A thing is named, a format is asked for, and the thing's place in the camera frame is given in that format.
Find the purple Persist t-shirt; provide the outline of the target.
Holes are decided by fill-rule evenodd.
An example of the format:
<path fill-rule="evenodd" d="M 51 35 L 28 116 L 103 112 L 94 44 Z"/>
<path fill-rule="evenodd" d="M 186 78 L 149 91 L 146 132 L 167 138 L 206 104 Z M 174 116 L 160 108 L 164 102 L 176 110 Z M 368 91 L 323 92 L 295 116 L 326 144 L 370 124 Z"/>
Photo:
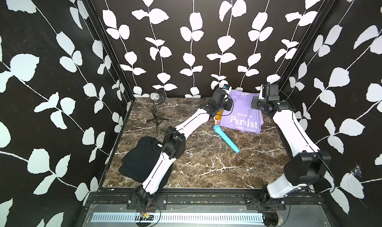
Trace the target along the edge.
<path fill-rule="evenodd" d="M 224 110 L 220 126 L 259 134 L 264 123 L 262 113 L 260 110 L 251 108 L 253 98 L 259 97 L 259 94 L 232 90 L 230 97 L 233 101 L 233 110 Z"/>

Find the yellow t-shirt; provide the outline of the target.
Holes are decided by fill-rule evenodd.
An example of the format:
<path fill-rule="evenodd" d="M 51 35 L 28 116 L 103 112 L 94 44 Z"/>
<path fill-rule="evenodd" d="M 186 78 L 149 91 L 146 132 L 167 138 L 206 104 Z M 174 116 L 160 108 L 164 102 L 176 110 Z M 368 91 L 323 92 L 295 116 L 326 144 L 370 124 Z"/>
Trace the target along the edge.
<path fill-rule="evenodd" d="M 219 122 L 221 121 L 223 112 L 224 112 L 224 110 L 222 109 L 222 110 L 220 110 L 220 111 L 217 113 L 216 118 L 215 118 L 217 121 L 219 121 Z"/>

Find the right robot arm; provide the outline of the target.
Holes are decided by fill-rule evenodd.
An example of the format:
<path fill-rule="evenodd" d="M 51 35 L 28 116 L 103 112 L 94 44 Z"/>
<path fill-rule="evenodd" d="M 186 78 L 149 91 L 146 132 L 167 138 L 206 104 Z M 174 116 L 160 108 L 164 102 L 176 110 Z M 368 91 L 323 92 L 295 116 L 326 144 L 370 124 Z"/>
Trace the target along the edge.
<path fill-rule="evenodd" d="M 260 110 L 273 119 L 291 159 L 284 173 L 266 186 L 269 199 L 281 199 L 291 192 L 313 185 L 330 173 L 331 156 L 309 138 L 297 120 L 293 106 L 281 100 L 277 84 L 264 83 L 258 97 L 253 98 L 252 109 Z"/>

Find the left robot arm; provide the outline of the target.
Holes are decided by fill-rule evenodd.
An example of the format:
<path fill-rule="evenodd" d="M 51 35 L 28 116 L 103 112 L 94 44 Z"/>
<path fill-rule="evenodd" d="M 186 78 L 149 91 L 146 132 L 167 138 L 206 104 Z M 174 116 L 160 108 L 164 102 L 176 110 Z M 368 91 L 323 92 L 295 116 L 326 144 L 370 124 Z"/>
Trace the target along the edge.
<path fill-rule="evenodd" d="M 219 111 L 232 108 L 233 101 L 229 96 L 231 90 L 232 87 L 228 84 L 217 88 L 212 98 L 202 104 L 194 115 L 176 127 L 167 128 L 163 142 L 159 144 L 161 152 L 157 163 L 145 181 L 135 188 L 136 197 L 142 206 L 147 208 L 152 205 L 163 177 L 176 159 L 185 152 L 186 140 L 190 134 L 216 116 Z"/>

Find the pink plastic basket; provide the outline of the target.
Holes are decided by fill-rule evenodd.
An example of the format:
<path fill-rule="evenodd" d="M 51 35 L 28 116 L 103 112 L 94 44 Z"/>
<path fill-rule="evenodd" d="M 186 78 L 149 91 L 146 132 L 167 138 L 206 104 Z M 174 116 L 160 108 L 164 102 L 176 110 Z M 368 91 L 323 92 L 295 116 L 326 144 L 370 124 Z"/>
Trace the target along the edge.
<path fill-rule="evenodd" d="M 215 125 L 219 126 L 221 124 L 221 116 L 220 115 L 216 115 L 213 119 L 214 119 Z"/>

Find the blue toy microphone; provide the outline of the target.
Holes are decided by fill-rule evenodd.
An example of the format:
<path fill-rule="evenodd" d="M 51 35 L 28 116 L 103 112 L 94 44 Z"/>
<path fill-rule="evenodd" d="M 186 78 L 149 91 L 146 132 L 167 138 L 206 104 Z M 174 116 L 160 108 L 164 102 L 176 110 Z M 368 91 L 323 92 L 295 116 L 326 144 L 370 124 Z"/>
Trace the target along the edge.
<path fill-rule="evenodd" d="M 214 125 L 213 129 L 236 153 L 240 152 L 237 145 L 227 136 L 219 125 Z"/>

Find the black t-shirt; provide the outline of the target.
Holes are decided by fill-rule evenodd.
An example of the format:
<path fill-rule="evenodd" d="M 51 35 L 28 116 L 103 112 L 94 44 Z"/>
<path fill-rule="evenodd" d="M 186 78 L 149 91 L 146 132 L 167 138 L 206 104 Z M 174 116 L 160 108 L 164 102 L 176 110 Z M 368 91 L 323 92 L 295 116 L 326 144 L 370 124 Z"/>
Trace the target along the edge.
<path fill-rule="evenodd" d="M 154 137 L 142 137 L 135 148 L 121 160 L 119 172 L 137 182 L 143 183 L 157 163 L 162 143 Z"/>

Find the small circuit board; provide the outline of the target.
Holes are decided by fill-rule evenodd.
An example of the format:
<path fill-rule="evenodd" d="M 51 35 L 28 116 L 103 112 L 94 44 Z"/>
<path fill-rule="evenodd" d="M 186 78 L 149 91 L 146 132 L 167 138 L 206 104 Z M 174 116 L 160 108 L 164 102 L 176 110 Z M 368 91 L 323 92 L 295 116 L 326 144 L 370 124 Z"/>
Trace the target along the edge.
<path fill-rule="evenodd" d="M 139 222 L 142 221 L 153 221 L 154 215 L 151 215 L 150 213 L 140 213 L 139 215 Z"/>

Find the white perforated strip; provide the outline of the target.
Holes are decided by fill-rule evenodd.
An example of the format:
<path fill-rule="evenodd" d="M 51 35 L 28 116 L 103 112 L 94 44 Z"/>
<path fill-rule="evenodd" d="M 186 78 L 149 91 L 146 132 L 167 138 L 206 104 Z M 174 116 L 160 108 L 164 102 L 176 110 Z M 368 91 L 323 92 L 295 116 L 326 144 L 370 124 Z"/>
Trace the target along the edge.
<path fill-rule="evenodd" d="M 263 225 L 261 213 L 150 213 L 153 221 L 139 222 L 139 213 L 95 212 L 92 223 L 181 223 L 181 224 L 234 224 Z"/>

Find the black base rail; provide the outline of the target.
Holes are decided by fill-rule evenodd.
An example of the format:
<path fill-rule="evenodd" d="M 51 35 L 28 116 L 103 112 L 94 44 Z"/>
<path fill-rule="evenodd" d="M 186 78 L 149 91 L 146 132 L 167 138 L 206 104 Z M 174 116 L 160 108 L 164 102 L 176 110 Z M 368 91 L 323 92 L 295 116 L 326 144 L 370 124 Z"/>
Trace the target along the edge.
<path fill-rule="evenodd" d="M 281 199 L 266 200 L 261 189 L 177 189 L 159 191 L 152 201 L 154 209 L 170 210 L 171 206 L 244 206 L 245 210 L 260 213 L 287 210 L 292 205 L 323 205 L 319 194 L 308 191 L 295 191 Z M 138 201 L 132 188 L 106 189 L 89 195 L 85 208 L 91 205 L 121 205 L 123 210 L 142 210 L 144 205 Z"/>

